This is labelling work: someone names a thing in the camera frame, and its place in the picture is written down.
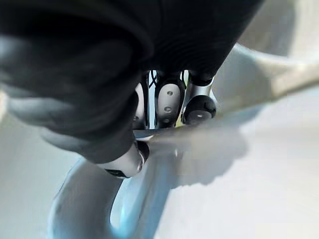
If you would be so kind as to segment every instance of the screw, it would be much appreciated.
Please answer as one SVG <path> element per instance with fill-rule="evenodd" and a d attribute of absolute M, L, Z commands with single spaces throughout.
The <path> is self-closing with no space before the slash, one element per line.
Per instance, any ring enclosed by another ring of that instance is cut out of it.
<path fill-rule="evenodd" d="M 167 113 L 170 113 L 171 112 L 171 107 L 167 106 L 164 108 L 164 110 L 167 112 Z"/>

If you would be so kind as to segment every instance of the robotic hand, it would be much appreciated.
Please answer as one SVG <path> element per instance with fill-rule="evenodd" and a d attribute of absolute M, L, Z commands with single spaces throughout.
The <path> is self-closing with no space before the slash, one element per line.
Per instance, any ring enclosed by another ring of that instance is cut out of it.
<path fill-rule="evenodd" d="M 206 86 L 262 0 L 0 0 L 8 109 L 120 177 L 141 170 L 132 122 L 143 73 Z"/>

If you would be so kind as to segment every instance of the black rubber glove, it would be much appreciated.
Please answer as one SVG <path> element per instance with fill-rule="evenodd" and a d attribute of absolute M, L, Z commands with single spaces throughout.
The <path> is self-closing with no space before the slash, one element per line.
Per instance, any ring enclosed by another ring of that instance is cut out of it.
<path fill-rule="evenodd" d="M 212 77 L 261 0 L 0 0 L 9 110 L 94 163 L 123 155 L 141 72 Z"/>

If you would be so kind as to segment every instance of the white surface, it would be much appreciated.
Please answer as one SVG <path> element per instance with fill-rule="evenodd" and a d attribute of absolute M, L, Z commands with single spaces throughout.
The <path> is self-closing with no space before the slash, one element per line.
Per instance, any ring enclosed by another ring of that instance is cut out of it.
<path fill-rule="evenodd" d="M 133 237 L 319 238 L 318 101 L 313 88 L 200 129 L 154 136 L 155 173 L 145 179 L 152 185 Z M 175 159 L 175 147 L 185 144 L 189 152 Z M 113 238 L 106 222 L 92 221 L 118 186 L 90 164 L 75 167 L 52 208 L 50 235 Z"/>
<path fill-rule="evenodd" d="M 0 120 L 0 238 L 45 239 L 54 196 L 78 156 L 44 142 L 11 116 Z"/>

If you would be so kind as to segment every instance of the curved handle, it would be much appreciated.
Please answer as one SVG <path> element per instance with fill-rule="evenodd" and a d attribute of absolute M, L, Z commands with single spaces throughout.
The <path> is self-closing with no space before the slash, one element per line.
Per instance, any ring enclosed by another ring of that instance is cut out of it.
<path fill-rule="evenodd" d="M 124 181 L 87 160 L 80 160 L 54 199 L 48 238 L 121 239 L 132 238 L 138 229 L 141 229 L 139 233 L 146 233 L 144 223 L 140 223 L 141 215 L 143 213 L 150 222 L 149 212 L 155 205 L 159 206 L 159 198 L 165 201 L 171 182 L 172 158 L 175 158 L 173 153 L 154 154 L 141 173 Z"/>
<path fill-rule="evenodd" d="M 122 181 L 87 160 L 79 161 L 54 199 L 48 238 L 116 238 L 109 218 Z"/>

